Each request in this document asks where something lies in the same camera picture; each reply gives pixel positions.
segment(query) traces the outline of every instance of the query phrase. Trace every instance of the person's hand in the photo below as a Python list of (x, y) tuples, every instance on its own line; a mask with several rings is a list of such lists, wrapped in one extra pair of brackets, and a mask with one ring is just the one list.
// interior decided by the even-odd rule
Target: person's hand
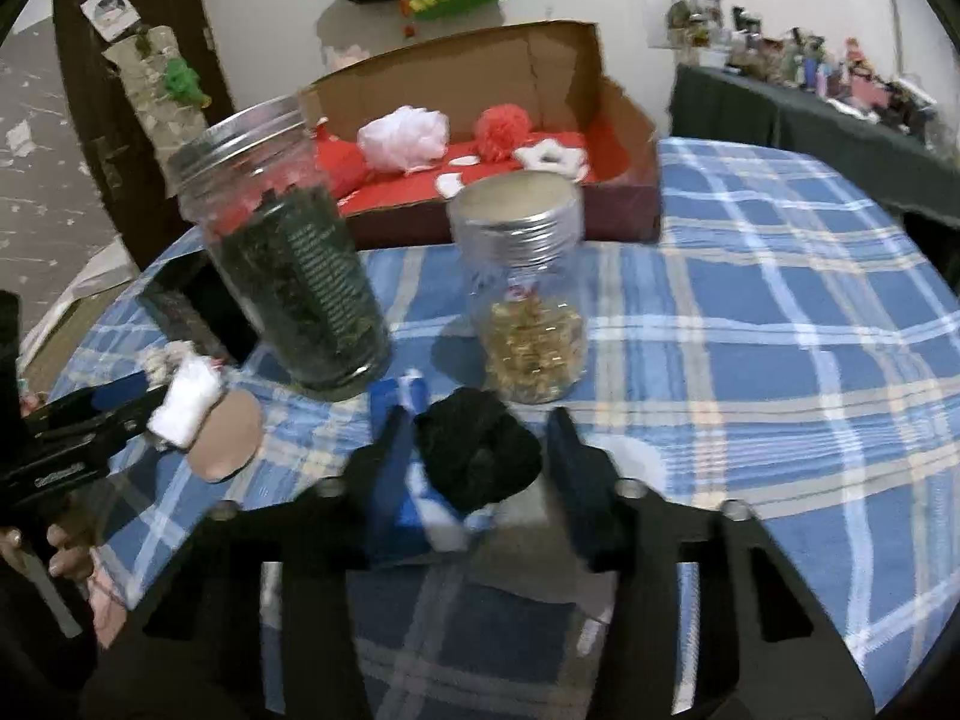
[[(93, 573), (93, 533), (80, 507), (71, 506), (56, 519), (47, 529), (47, 541), (56, 547), (48, 566), (50, 576), (83, 581)], [(0, 528), (0, 556), (14, 571), (26, 576), (22, 548), (23, 536), (17, 528)]]

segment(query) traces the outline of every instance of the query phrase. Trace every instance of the table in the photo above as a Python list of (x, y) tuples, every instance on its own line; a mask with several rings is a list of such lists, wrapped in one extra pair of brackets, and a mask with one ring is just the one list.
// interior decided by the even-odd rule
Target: table
[[(960, 230), (960, 170), (916, 139), (844, 116), (815, 95), (680, 65), (670, 112), (675, 136), (809, 154), (885, 208), (933, 220), (949, 228), (943, 234)], [(960, 263), (947, 252), (942, 262), (940, 252), (925, 253), (944, 275), (952, 273), (952, 284), (960, 282)]]
[[(587, 435), (658, 447), (670, 498), (749, 501), (881, 706), (960, 596), (960, 306), (891, 218), (811, 157), (670, 138), (659, 160), (661, 243), (584, 247), (589, 373), (565, 405)], [(199, 245), (191, 232), (161, 259)], [(395, 339), (391, 372), (419, 367), (434, 397), (482, 375), (457, 259), (443, 245), (365, 255)], [(54, 395), (129, 374), (162, 343), (134, 300), (159, 266), (107, 310)], [(208, 485), (178, 453), (134, 440), (91, 493), (128, 603), (214, 501), (286, 500), (368, 441), (363, 396), (318, 403), (272, 381), (269, 357), (251, 360), (230, 381), (263, 404), (267, 435), (239, 476)], [(516, 411), (540, 430), (549, 408)], [(466, 562), (350, 579), (378, 717), (583, 717), (600, 651), (577, 651), (584, 615), (469, 584)], [(275, 604), (264, 623), (275, 706)]]

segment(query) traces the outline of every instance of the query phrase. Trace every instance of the small jar with golden contents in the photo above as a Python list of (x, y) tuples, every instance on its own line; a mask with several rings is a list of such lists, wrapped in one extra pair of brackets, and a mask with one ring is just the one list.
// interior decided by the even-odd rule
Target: small jar with golden contents
[(565, 396), (584, 373), (579, 186), (551, 172), (470, 184), (448, 204), (488, 381), (517, 403)]

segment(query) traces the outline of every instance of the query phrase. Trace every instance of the silver jar lid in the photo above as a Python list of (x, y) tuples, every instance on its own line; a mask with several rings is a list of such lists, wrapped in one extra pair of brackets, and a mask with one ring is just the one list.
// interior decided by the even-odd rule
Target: silver jar lid
[(513, 268), (549, 262), (584, 237), (582, 190), (551, 172), (484, 178), (449, 201), (448, 215), (464, 257)]
[(304, 126), (304, 114), (294, 95), (267, 100), (214, 124), (167, 161), (174, 191), (198, 176), (270, 138)]

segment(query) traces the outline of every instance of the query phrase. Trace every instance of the door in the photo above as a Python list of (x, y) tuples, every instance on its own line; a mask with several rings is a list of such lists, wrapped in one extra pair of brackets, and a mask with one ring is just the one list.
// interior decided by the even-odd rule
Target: door
[[(154, 146), (124, 94), (109, 45), (80, 10), (86, 0), (54, 0), (56, 49), (70, 115), (104, 207), (133, 260), (145, 268), (189, 227), (154, 156)], [(143, 23), (173, 28), (179, 50), (200, 74), (212, 102), (208, 124), (233, 113), (202, 0), (130, 0)]]

